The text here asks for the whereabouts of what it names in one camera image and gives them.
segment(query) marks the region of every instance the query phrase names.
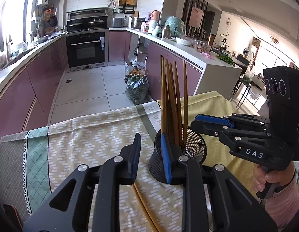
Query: oven door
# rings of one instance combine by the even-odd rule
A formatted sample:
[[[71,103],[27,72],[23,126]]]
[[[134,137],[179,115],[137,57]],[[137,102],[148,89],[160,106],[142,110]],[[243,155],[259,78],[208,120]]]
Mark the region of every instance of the oven door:
[[[69,68],[104,63],[104,32],[67,37]]]

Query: pink sweater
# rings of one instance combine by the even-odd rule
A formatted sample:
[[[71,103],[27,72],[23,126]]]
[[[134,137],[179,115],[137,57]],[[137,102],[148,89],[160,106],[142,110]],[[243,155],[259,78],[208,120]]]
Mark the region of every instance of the pink sweater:
[[[293,180],[285,189],[266,201],[266,211],[281,231],[299,210],[299,191]]]

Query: oven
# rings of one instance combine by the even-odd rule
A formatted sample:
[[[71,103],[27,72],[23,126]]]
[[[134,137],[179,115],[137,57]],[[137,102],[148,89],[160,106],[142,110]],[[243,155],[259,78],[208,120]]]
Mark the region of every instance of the oven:
[[[67,71],[108,65],[108,29],[70,33],[66,36]]]

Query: cabinet handle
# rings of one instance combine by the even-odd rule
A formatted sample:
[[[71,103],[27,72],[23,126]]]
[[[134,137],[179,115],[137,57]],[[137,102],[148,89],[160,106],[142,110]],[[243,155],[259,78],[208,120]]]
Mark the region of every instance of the cabinet handle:
[[[74,45],[79,45],[79,44],[89,44],[89,43],[99,43],[100,40],[97,40],[97,41],[91,41],[91,42],[84,42],[84,43],[71,43],[70,45],[71,46],[74,46]]]

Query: tablecloth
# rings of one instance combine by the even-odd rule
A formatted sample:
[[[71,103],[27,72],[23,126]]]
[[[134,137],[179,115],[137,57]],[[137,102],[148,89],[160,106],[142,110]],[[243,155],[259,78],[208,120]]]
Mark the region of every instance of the tablecloth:
[[[217,92],[189,97],[189,123],[199,114],[222,117],[237,113]],[[164,231],[180,231],[182,188],[154,180],[148,161],[161,125],[159,101],[82,116],[58,124],[2,138],[0,142],[0,200],[15,206],[26,220],[52,191],[80,164],[94,167],[119,154],[141,135],[136,184]],[[216,137],[203,135],[207,145],[204,165],[225,165],[253,193],[253,164],[229,154]],[[90,214],[89,230],[92,223]],[[120,187],[121,231],[151,231],[131,186]]]

